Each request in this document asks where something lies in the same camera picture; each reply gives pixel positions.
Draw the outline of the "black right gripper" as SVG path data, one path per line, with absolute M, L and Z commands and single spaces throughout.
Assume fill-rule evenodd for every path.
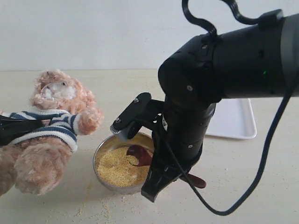
M 177 166 L 165 141 L 185 170 L 184 174 L 191 183 L 194 183 L 194 176 L 188 171 L 201 156 L 203 139 L 215 108 L 215 103 L 209 105 L 195 103 L 190 108 L 183 108 L 171 100 L 165 100 L 159 127 L 160 136 L 156 137 L 157 147 L 148 176 L 141 188 L 142 196 L 155 202 L 158 194 L 171 182 L 177 180 L 188 182 L 182 173 L 173 179 L 172 167 Z

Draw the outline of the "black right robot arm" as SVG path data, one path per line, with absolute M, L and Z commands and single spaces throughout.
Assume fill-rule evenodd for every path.
M 196 36 L 163 62 L 158 80 L 165 100 L 141 190 L 150 201 L 178 178 L 189 180 L 222 99 L 298 96 L 299 16 L 284 17 L 274 10 L 261 15 L 256 25 Z

